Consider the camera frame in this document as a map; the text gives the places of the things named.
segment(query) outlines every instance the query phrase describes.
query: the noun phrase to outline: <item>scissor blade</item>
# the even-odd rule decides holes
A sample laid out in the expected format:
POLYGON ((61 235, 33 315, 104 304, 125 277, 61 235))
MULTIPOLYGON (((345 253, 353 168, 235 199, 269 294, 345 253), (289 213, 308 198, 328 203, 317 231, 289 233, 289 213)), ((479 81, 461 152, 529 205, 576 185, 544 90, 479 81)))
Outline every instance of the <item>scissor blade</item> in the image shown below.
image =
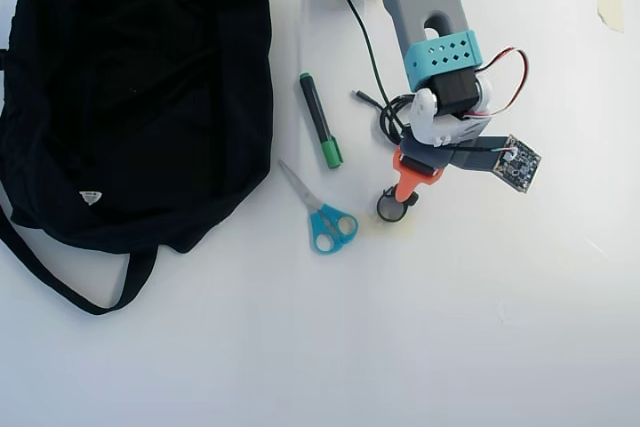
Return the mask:
POLYGON ((291 186, 298 193, 302 201, 307 204, 308 207, 314 210, 320 210, 324 203, 320 202, 318 198, 311 193, 311 191, 307 188, 306 185, 302 183, 300 178, 289 168, 287 164, 285 164, 282 160, 279 161, 280 167, 282 167, 282 171, 284 175, 289 180, 291 186))

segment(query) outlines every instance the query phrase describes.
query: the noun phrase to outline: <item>black backpack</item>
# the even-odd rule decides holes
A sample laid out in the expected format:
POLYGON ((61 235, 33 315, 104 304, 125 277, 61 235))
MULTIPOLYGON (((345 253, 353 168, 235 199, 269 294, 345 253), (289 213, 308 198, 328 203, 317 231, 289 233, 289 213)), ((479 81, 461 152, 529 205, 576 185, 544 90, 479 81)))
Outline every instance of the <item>black backpack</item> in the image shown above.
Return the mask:
POLYGON ((122 297, 74 292, 1 212, 0 238, 81 309, 129 304, 160 245, 188 252, 268 174, 270 43, 269 0, 18 0, 0 118, 11 220, 131 254, 122 297))

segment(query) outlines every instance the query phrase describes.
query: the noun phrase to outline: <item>robotic arm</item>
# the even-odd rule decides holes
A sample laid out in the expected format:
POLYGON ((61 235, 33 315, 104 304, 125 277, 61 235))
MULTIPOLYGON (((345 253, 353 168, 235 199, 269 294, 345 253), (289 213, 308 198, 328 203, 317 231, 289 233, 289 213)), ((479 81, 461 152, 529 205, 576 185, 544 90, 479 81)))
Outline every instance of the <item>robotic arm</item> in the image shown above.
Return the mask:
POLYGON ((399 183, 384 192, 378 213, 397 222, 418 200, 415 189, 433 184, 452 164, 493 172, 526 192, 540 156, 513 137, 481 137, 491 122, 491 85, 461 0, 383 0, 393 18, 407 79, 415 98, 410 127, 394 155, 399 183), (437 38, 427 38, 433 29, 437 38))

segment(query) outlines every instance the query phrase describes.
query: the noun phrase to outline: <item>white label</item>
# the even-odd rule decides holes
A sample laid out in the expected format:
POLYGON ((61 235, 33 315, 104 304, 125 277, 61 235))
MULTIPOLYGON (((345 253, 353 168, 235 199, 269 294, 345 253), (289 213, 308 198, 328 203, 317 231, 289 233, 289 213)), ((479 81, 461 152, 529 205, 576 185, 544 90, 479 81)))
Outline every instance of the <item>white label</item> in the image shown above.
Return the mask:
POLYGON ((102 198, 102 192, 80 192, 80 195, 89 205, 95 204, 102 198))

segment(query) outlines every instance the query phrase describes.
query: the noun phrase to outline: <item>cable connector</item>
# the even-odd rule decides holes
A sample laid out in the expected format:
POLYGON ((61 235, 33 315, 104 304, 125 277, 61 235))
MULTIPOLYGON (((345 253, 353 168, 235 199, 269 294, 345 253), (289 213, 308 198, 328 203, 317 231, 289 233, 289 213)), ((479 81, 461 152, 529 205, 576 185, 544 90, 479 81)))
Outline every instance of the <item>cable connector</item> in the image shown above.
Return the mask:
POLYGON ((510 150, 504 154, 505 162, 512 162, 518 156, 519 150, 517 147, 512 147, 510 150))
POLYGON ((354 90, 352 92, 353 92, 353 95, 355 97, 357 97, 358 99, 366 102, 367 104, 370 104, 373 107, 377 107, 379 109, 382 108, 382 106, 380 105, 380 103, 377 100, 373 99, 372 97, 370 97, 369 95, 365 94, 361 90, 354 90))

